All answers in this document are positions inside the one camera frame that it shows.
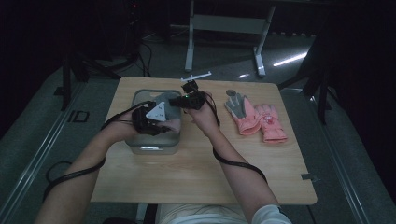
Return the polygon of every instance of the black device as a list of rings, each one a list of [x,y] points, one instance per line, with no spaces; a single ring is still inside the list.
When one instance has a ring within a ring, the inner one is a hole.
[[[183,91],[187,93],[184,96],[178,96],[175,99],[170,99],[169,104],[185,109],[199,110],[205,103],[206,95],[203,91],[198,91],[198,85],[194,80],[188,81],[182,87]]]
[[[148,119],[147,113],[156,106],[155,102],[148,102],[148,106],[140,106],[132,113],[132,120],[134,121],[134,128],[143,134],[157,135],[159,133],[168,132],[166,127],[159,127],[156,124],[158,120]]]

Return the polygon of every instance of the transparent plastic container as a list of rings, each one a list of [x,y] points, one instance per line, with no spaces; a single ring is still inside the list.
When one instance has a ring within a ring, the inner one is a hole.
[[[145,101],[155,101],[156,97],[165,92],[172,92],[176,96],[181,96],[179,91],[169,90],[140,90],[134,94],[132,106]],[[176,116],[181,120],[181,109],[179,108]],[[172,155],[177,152],[177,146],[180,141],[180,132],[166,132],[157,135],[137,134],[133,138],[126,140],[126,144],[131,148],[134,154],[139,155]]]

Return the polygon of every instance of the gray floor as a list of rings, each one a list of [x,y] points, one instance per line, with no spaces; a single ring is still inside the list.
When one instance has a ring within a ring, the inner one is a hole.
[[[205,79],[279,84],[296,74],[301,60],[279,67],[273,64],[306,52],[314,40],[314,37],[269,35],[262,54],[267,77],[258,77],[252,60],[257,36],[224,38],[224,35],[201,32],[195,40],[193,71],[187,74],[184,72],[187,37],[180,31],[183,30],[175,29],[176,35],[168,43],[156,35],[148,34],[145,38],[152,50],[149,71],[153,77],[181,78],[211,71],[213,76]],[[142,46],[141,53],[147,65],[149,49]],[[142,63],[117,72],[141,77]],[[286,213],[294,223],[396,223],[395,205],[347,115],[330,98],[332,110],[326,112],[327,125],[322,125],[316,116],[315,101],[300,93],[304,82],[289,86],[281,94],[308,171],[315,176],[313,185],[318,202],[310,206],[284,205]],[[61,70],[43,84],[0,143],[1,223],[33,222],[47,185],[46,171],[56,161],[72,161],[100,129],[117,84],[116,80],[100,75],[92,75],[88,83],[73,82],[75,101],[64,112],[60,111],[62,98],[53,95],[56,87],[62,85]],[[70,121],[72,111],[90,112],[88,121]],[[61,128],[54,130],[52,125],[58,123],[62,124]],[[37,152],[45,157],[34,158]],[[30,161],[40,163],[35,168],[29,166]],[[36,173],[26,174],[26,169]],[[60,174],[62,169],[61,166],[51,175]],[[107,217],[135,218],[136,209],[137,204],[93,203],[86,223],[102,223]]]

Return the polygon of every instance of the sleeve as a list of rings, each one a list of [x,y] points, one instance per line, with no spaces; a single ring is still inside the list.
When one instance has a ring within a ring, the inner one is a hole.
[[[291,221],[277,205],[269,204],[260,208],[253,216],[252,224],[290,224]]]

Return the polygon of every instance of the pink glove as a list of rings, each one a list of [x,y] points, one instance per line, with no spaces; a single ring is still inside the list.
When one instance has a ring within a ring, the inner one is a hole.
[[[225,107],[233,116],[240,134],[249,135],[260,129],[261,117],[246,96],[242,96],[240,93],[230,96]]]
[[[262,141],[265,143],[286,142],[288,137],[283,132],[275,107],[273,105],[255,105],[255,109],[262,118]]]

